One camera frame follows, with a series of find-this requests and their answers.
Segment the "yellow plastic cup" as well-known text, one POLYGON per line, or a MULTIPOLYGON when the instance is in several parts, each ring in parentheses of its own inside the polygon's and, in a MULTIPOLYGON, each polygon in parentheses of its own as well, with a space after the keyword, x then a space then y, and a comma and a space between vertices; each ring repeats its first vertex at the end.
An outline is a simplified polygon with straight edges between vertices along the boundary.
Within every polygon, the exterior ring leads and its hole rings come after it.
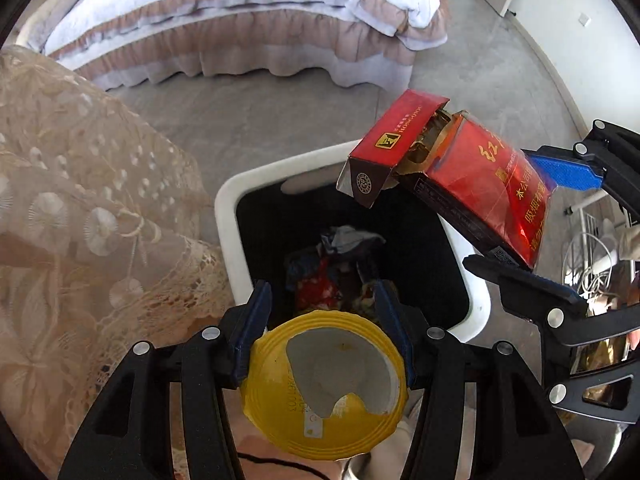
POLYGON ((307 460, 346 460, 390 437, 408 400, 405 363, 373 322, 312 311, 250 348, 244 415, 274 446, 307 460))

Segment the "white square trash bin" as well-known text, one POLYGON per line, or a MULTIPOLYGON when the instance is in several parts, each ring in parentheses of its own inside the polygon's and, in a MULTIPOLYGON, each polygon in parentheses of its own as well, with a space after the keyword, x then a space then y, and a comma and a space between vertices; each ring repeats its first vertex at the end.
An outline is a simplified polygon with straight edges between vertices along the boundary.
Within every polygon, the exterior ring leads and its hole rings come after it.
POLYGON ((401 186, 370 208, 337 191, 354 146, 320 148, 224 182, 215 216, 235 302, 268 283, 268 325, 276 327, 305 313, 296 309, 297 283, 326 274, 343 294, 338 310, 369 315, 374 281, 387 280, 427 322, 473 339, 488 322, 491 300, 486 283, 462 266, 472 245, 401 186))

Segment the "red snack bag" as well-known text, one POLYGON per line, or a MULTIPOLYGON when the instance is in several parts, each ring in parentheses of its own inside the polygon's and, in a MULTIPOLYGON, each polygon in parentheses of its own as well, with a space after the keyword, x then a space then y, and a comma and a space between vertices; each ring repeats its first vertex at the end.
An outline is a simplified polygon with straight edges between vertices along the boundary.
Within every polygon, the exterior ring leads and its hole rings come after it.
POLYGON ((311 275, 297 283, 295 305, 299 312, 338 310, 342 302, 342 292, 326 274, 311 275))

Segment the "bed with lilac duvet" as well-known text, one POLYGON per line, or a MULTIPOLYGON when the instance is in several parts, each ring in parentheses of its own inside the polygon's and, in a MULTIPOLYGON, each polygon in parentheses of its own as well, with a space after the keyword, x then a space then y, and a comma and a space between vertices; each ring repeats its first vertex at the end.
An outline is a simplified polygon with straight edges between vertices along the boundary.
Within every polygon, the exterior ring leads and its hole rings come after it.
POLYGON ((448 21, 446 0, 32 0, 10 39, 105 90, 321 68, 341 87, 401 92, 448 21))

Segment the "red cigarette box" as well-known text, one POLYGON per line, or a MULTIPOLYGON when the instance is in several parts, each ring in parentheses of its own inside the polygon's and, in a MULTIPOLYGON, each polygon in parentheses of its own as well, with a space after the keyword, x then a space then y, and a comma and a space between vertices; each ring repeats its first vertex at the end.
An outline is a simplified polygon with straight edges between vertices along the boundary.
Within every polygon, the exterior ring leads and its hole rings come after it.
POLYGON ((386 188, 408 186, 482 255, 533 270, 553 183, 522 150, 447 103, 405 91, 350 152, 337 189, 371 207, 386 188))

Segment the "lace floral tablecloth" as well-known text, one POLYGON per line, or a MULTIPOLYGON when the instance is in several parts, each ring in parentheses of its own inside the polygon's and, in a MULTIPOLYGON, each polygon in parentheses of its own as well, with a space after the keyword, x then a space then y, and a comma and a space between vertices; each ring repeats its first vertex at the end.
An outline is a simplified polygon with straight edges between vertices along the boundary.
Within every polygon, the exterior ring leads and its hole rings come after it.
POLYGON ((138 340, 218 321, 233 298, 198 163, 45 56, 1 52, 1 411, 55 478, 138 340))

